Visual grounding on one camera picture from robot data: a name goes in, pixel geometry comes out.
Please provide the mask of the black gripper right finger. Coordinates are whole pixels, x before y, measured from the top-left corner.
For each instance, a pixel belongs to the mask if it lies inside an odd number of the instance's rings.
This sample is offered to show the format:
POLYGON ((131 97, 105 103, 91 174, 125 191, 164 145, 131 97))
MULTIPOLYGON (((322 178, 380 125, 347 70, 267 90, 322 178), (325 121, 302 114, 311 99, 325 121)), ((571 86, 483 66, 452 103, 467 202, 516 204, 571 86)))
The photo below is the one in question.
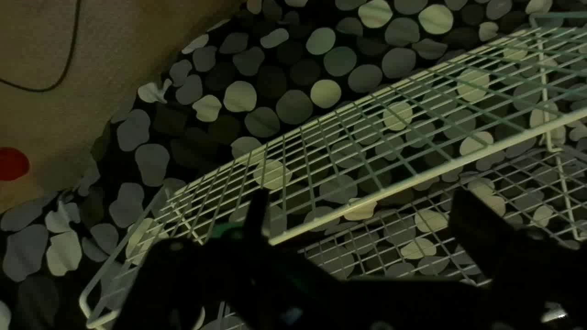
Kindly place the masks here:
POLYGON ((469 189, 454 193, 450 231, 485 275, 502 275, 514 262, 518 231, 469 189))

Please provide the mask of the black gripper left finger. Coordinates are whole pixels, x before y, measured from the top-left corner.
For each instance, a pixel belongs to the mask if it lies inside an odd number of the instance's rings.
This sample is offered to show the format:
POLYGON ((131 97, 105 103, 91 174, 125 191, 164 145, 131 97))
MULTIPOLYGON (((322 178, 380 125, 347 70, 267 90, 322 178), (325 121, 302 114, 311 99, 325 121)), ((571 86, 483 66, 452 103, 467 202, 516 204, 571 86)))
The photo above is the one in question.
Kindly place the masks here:
POLYGON ((269 189, 259 189, 252 196, 250 209, 245 220, 245 246, 248 255, 263 251, 269 244, 269 238, 263 233, 265 220, 269 216, 269 202, 269 189))

